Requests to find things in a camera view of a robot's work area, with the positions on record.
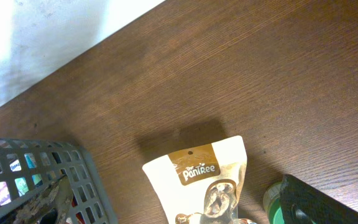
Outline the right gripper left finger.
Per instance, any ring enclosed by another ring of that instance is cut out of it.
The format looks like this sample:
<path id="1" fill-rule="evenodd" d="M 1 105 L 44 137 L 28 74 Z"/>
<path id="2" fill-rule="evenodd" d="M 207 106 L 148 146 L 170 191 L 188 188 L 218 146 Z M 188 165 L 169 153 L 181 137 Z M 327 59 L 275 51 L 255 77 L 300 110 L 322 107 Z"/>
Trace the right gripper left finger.
<path id="1" fill-rule="evenodd" d="M 73 199 L 67 175 L 49 183 L 41 192 L 0 218 L 0 224 L 65 224 Z"/>

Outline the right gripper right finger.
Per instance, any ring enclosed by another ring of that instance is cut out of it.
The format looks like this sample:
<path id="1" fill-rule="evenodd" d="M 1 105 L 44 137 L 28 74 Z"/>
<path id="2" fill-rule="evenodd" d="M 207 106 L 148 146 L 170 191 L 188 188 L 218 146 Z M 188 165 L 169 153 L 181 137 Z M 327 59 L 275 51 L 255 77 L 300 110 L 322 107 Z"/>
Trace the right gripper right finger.
<path id="1" fill-rule="evenodd" d="M 285 224 L 358 224 L 358 212 L 293 175 L 285 174 L 280 187 Z"/>

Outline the green lidded jar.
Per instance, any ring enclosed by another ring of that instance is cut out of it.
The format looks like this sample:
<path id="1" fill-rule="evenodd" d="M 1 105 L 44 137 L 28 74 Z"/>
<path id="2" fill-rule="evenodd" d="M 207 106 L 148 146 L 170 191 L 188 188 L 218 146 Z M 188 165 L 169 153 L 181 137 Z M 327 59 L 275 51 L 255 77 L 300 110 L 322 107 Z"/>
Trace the green lidded jar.
<path id="1" fill-rule="evenodd" d="M 281 206 L 280 190 L 282 182 L 276 182 L 272 184 L 264 193 L 263 207 L 267 214 L 268 221 L 270 224 L 288 224 L 284 220 L 284 212 Z M 296 205 L 291 208 L 291 223 L 304 223 L 304 224 L 316 224 L 306 213 Z"/>

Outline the orange spaghetti packet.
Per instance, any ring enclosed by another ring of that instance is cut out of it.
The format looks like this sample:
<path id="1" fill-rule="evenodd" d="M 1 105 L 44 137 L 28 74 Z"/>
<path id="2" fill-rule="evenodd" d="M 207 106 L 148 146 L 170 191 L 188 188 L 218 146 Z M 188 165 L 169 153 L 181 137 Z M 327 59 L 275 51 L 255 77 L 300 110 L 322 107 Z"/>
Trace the orange spaghetti packet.
<path id="1" fill-rule="evenodd" d="M 77 204 L 77 202 L 76 202 L 76 199 L 73 198 L 73 200 L 71 201 L 71 206 L 72 206 L 72 207 L 76 207 L 77 205 L 78 205 L 78 204 Z M 78 224 L 85 224 L 85 221 L 84 221 L 84 219 L 83 219 L 83 216 L 82 216 L 81 212 L 78 212 L 78 213 L 75 215 L 75 217 L 76 217 L 76 220 L 77 220 Z"/>

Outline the grey plastic shopping basket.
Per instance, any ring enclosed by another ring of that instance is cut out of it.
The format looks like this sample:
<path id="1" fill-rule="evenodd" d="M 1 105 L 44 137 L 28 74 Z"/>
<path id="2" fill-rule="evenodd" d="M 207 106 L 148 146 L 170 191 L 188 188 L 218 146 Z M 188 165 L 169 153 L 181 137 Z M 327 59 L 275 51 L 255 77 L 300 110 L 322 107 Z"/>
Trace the grey plastic shopping basket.
<path id="1" fill-rule="evenodd" d="M 0 138 L 0 217 L 67 175 L 77 206 L 66 223 L 117 223 L 91 154 L 68 142 Z"/>

